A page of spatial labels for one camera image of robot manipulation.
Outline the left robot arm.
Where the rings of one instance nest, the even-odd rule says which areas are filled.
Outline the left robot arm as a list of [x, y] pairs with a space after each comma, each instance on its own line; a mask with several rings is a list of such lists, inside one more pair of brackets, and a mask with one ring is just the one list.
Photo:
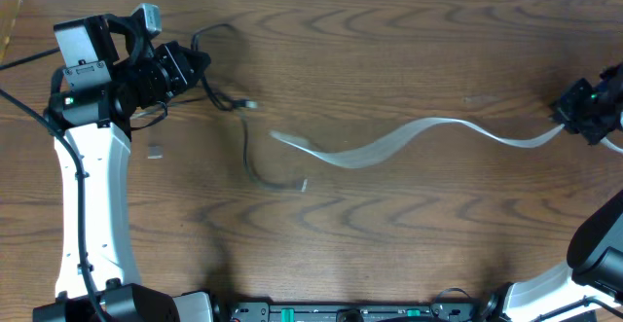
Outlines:
[[192, 88], [208, 54], [169, 42], [158, 7], [138, 6], [55, 26], [64, 66], [44, 118], [55, 139], [63, 189], [63, 246], [55, 301], [36, 321], [210, 321], [206, 292], [178, 297], [145, 287], [130, 240], [127, 180], [139, 109], [166, 107]]

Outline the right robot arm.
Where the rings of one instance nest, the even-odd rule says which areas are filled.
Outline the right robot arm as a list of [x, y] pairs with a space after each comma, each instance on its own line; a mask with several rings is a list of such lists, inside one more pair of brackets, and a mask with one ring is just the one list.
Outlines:
[[[551, 120], [590, 145], [620, 153], [607, 136], [622, 128], [622, 65], [591, 85], [580, 79], [550, 104]], [[524, 282], [507, 283], [481, 303], [472, 321], [582, 321], [602, 308], [622, 312], [622, 194], [617, 193], [573, 235], [567, 258]]]

